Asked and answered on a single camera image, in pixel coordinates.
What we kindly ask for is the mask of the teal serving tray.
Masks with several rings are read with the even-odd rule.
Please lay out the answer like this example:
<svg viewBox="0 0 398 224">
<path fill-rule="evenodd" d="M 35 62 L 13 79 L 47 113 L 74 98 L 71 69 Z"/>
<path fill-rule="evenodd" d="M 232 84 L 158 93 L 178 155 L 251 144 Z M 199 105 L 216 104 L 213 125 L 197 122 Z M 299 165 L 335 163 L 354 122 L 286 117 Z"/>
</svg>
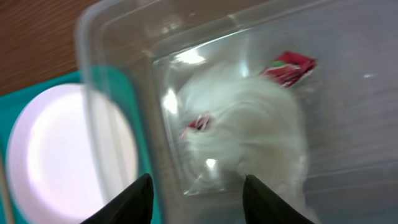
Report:
<svg viewBox="0 0 398 224">
<path fill-rule="evenodd" d="M 7 184 L 7 195 L 11 199 L 11 212 L 16 223 L 29 223 L 16 207 L 12 197 L 6 171 L 6 156 L 11 131 L 22 110 L 38 94 L 49 88 L 63 84 L 82 84 L 89 90 L 98 91 L 111 101 L 115 102 L 128 120 L 129 126 L 137 144 L 139 155 L 139 177 L 152 173 L 150 155 L 145 137 L 144 127 L 141 120 L 141 112 L 137 102 L 136 92 L 128 77 L 119 70 L 112 67 L 95 66 L 91 70 L 88 80 L 82 79 L 81 72 L 73 72 L 68 75 L 30 86 L 28 88 L 9 93 L 1 97 L 1 170 L 5 175 Z M 159 203 L 154 193 L 153 214 L 151 223 L 160 223 Z"/>
</svg>

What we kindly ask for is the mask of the clear plastic bin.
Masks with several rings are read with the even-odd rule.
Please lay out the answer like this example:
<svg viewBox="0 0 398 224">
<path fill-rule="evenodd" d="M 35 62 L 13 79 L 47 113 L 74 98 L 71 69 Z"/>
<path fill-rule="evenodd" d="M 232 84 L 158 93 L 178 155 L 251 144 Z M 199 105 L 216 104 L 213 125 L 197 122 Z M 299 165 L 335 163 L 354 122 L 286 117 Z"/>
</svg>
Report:
<svg viewBox="0 0 398 224">
<path fill-rule="evenodd" d="M 255 175 L 315 223 L 397 222 L 397 1 L 100 1 L 76 30 L 111 201 L 244 223 Z"/>
</svg>

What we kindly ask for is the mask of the large white plate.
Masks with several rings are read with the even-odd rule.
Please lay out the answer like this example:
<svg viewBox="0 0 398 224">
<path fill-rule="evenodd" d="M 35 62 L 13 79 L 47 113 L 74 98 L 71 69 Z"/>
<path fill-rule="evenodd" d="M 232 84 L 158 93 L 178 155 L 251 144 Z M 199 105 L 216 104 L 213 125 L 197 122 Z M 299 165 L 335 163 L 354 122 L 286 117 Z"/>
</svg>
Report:
<svg viewBox="0 0 398 224">
<path fill-rule="evenodd" d="M 81 223 L 137 179 L 139 155 L 115 102 L 82 84 L 63 84 L 22 110 L 6 171 L 29 223 Z"/>
</svg>

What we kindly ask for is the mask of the white napkin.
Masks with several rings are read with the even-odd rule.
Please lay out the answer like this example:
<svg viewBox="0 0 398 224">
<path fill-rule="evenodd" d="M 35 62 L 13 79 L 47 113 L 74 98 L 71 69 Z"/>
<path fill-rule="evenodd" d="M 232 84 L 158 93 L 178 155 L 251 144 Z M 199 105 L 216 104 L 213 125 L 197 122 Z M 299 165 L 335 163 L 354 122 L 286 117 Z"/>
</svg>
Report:
<svg viewBox="0 0 398 224">
<path fill-rule="evenodd" d="M 262 75 L 208 72 L 178 92 L 187 122 L 182 144 L 188 167 L 201 184 L 256 176 L 311 221 L 303 185 L 308 144 L 302 110 L 294 94 Z"/>
</svg>

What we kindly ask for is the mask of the red snack wrapper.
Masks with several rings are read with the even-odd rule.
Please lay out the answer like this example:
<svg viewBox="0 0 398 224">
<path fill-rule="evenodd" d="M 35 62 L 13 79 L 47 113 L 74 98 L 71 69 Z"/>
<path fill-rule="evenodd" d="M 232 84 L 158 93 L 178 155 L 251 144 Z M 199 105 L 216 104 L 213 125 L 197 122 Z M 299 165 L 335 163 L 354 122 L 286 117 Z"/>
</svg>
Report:
<svg viewBox="0 0 398 224">
<path fill-rule="evenodd" d="M 317 65 L 317 60 L 314 58 L 286 51 L 275 58 L 260 72 L 260 75 L 288 88 L 309 76 Z"/>
</svg>

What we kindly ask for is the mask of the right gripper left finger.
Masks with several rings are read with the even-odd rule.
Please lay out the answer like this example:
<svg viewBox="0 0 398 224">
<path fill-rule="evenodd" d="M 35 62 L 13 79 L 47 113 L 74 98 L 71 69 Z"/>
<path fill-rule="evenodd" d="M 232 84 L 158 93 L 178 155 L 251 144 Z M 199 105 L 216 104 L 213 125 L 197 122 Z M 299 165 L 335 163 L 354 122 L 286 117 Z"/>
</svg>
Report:
<svg viewBox="0 0 398 224">
<path fill-rule="evenodd" d="M 153 204 L 152 177 L 144 174 L 81 224 L 150 224 Z"/>
</svg>

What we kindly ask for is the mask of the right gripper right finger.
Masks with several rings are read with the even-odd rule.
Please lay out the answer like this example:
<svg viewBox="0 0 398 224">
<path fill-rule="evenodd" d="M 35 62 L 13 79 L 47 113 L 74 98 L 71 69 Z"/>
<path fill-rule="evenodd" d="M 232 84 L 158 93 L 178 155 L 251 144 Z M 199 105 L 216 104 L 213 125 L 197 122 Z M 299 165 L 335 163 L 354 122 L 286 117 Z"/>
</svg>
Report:
<svg viewBox="0 0 398 224">
<path fill-rule="evenodd" d="M 314 224 L 254 175 L 244 181 L 243 209 L 247 224 Z"/>
</svg>

